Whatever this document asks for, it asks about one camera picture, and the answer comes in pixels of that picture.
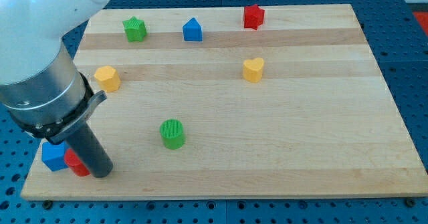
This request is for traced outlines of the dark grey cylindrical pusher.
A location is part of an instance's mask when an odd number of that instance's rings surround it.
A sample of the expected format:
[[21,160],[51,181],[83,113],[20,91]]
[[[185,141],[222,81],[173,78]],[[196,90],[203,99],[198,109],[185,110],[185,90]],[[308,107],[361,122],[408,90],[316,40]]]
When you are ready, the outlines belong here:
[[66,142],[93,177],[103,178],[110,174],[113,162],[87,124],[67,137]]

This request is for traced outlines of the black flange with metal bracket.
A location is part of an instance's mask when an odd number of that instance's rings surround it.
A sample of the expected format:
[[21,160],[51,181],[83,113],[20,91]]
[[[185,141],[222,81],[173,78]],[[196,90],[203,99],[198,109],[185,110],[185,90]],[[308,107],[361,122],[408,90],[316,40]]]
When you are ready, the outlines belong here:
[[70,137],[80,127],[85,125],[86,121],[91,117],[96,107],[107,99],[104,91],[94,93],[86,77],[80,73],[85,87],[85,94],[80,103],[64,117],[48,124],[39,124],[23,120],[19,115],[30,112],[30,109],[14,109],[8,107],[8,112],[14,122],[23,129],[28,135],[34,138],[45,138],[52,144],[59,144],[61,141]]

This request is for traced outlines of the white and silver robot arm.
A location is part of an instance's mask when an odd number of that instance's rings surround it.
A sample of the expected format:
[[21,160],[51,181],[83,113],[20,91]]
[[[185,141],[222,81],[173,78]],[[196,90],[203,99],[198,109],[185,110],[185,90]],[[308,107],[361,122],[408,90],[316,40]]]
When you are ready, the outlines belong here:
[[87,121],[106,93],[92,90],[63,36],[109,1],[1,0],[2,105],[28,134],[66,142],[96,178],[113,163]]

